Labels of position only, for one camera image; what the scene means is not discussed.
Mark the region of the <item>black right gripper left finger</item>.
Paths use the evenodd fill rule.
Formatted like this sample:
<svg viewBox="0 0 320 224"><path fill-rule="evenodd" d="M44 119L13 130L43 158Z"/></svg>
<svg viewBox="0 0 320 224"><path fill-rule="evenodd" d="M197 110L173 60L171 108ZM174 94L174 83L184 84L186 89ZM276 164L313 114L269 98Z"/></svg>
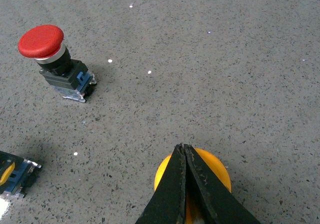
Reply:
<svg viewBox="0 0 320 224"><path fill-rule="evenodd" d="M163 176L137 224L184 224L187 162L182 144L175 146Z"/></svg>

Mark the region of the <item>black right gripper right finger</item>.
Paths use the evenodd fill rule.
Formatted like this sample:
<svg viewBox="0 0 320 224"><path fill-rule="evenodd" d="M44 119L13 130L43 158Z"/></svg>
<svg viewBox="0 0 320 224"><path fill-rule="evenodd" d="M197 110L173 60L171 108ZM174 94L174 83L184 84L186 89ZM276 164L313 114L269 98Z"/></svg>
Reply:
<svg viewBox="0 0 320 224"><path fill-rule="evenodd" d="M259 224L228 191L191 145L184 145L187 194L200 209L205 224Z"/></svg>

